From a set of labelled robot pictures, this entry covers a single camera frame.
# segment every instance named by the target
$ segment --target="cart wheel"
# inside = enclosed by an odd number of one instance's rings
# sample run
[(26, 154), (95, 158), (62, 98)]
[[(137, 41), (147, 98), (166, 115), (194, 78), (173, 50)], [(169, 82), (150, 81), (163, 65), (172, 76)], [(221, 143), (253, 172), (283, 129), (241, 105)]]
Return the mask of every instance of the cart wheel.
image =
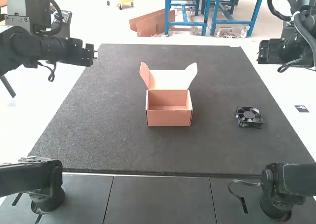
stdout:
[(242, 37), (243, 39), (247, 37), (247, 30), (246, 29), (241, 30), (240, 37)]

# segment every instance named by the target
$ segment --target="flat cardboard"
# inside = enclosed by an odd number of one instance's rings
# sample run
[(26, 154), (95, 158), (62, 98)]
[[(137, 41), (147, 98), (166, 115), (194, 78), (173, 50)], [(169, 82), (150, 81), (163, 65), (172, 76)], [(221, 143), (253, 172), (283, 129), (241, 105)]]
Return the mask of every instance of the flat cardboard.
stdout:
[(141, 63), (139, 74), (148, 88), (147, 126), (191, 125), (193, 107), (188, 88), (197, 73), (196, 63), (185, 70), (150, 70)]
[[(130, 29), (137, 32), (138, 37), (151, 37), (164, 32), (165, 9), (130, 19)], [(169, 11), (169, 21), (175, 21), (175, 10)]]

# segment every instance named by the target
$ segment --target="open cardboard box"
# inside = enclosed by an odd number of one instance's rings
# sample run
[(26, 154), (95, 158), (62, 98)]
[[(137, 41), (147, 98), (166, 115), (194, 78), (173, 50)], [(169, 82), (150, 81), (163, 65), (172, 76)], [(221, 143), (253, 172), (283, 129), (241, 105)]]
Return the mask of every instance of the open cardboard box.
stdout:
[[(137, 32), (138, 37), (151, 37), (164, 32), (165, 9), (130, 19), (130, 29)], [(169, 11), (169, 21), (175, 21), (175, 10)]]
[(192, 102), (188, 90), (198, 73), (196, 63), (185, 70), (150, 70), (141, 63), (146, 92), (147, 126), (190, 126)]

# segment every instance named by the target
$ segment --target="robotic arm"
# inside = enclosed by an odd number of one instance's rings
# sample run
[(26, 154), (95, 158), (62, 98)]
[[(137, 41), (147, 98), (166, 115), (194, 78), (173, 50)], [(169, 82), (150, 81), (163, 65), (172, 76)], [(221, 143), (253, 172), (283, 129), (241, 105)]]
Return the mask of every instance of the robotic arm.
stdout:
[(306, 197), (316, 196), (316, 163), (271, 163), (262, 171), (259, 183), (232, 180), (228, 190), (244, 208), (246, 200), (231, 190), (233, 183), (260, 186), (259, 204), (262, 211), (271, 219), (285, 222), (291, 218), (294, 205), (303, 205)]
[(41, 157), (21, 158), (15, 163), (0, 164), (0, 197), (22, 193), (31, 198), (36, 214), (45, 214), (58, 208), (65, 198), (62, 189), (63, 166), (59, 160)]
[[(56, 8), (53, 23), (51, 4)], [(57, 62), (91, 66), (93, 45), (83, 47), (82, 40), (70, 37), (71, 18), (54, 0), (8, 0), (6, 25), (0, 26), (0, 76), (22, 64), (37, 68), (39, 60), (54, 68)]]
[(275, 10), (268, 0), (270, 12), (284, 21), (280, 39), (260, 43), (259, 64), (282, 64), (284, 72), (289, 67), (311, 68), (316, 65), (316, 0), (288, 0), (291, 16)]

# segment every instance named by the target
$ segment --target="box flap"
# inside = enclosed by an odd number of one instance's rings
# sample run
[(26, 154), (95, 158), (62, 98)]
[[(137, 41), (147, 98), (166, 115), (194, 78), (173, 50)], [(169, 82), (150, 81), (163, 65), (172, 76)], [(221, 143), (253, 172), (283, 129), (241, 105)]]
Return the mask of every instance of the box flap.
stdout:
[(187, 90), (198, 73), (198, 66), (192, 63), (185, 70), (150, 70), (142, 62), (139, 74), (150, 90)]

